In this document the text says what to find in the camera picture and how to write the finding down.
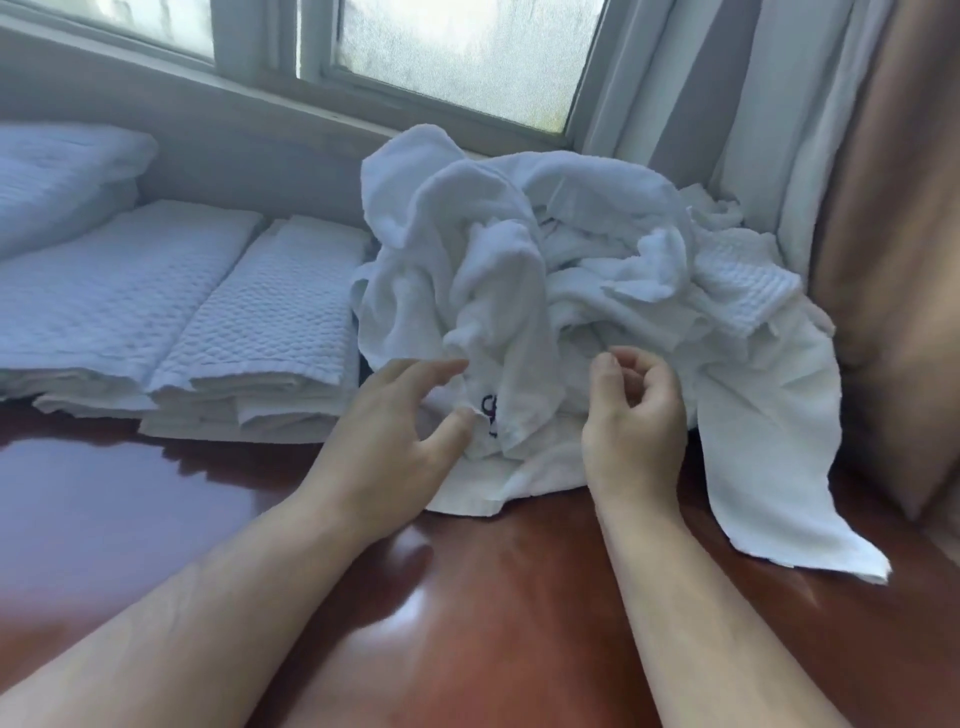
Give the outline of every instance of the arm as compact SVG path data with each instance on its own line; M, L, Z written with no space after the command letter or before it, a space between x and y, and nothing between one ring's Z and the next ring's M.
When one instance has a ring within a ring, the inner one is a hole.
M300 488L0 697L0 727L239 728L353 559L412 520L469 442L414 415L466 361L394 361L361 388Z
M589 488L664 728L848 726L684 525L676 375L627 348L590 374Z

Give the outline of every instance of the white curtain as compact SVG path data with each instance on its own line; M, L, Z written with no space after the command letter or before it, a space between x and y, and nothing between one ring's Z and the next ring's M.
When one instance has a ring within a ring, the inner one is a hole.
M763 0L712 191L806 280L830 168L893 0Z

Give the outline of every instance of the curtain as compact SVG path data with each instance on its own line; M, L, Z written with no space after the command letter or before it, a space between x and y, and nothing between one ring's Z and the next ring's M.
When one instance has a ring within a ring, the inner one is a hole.
M892 0L763 0L712 180L807 277L817 211Z
M837 325L841 457L938 542L960 527L958 37L957 0L898 3L834 171L811 280Z

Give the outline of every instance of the hand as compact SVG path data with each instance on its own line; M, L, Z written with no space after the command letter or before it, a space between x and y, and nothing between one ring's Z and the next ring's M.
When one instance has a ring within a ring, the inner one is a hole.
M632 347L599 354L590 366L583 443L587 483L598 505L611 497L643 497L676 507L686 412L670 365Z
M368 544L412 521L469 445L474 418L469 409L454 410L421 441L417 408L467 364L394 359L371 376L295 494L300 506L348 519Z

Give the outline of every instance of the pile of towels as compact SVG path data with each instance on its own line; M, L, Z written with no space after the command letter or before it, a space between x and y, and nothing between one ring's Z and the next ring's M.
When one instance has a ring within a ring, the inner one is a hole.
M677 369L713 513L734 546L884 581L890 565L836 513L840 376L828 316L735 204L652 170L568 152L476 161L416 127L366 159L382 244L354 276L360 351L463 356L426 401L424 433L477 413L468 456L430 508L490 515L585 482L588 366L606 347Z
M358 387L348 282L369 234L305 217L263 231L256 212L172 201L110 207L98 227L80 190L132 185L135 200L153 140L30 129L11 127L14 144L0 126L23 173L0 179L0 398L163 437L322 442ZM87 230L51 243L66 227L34 237L28 213Z

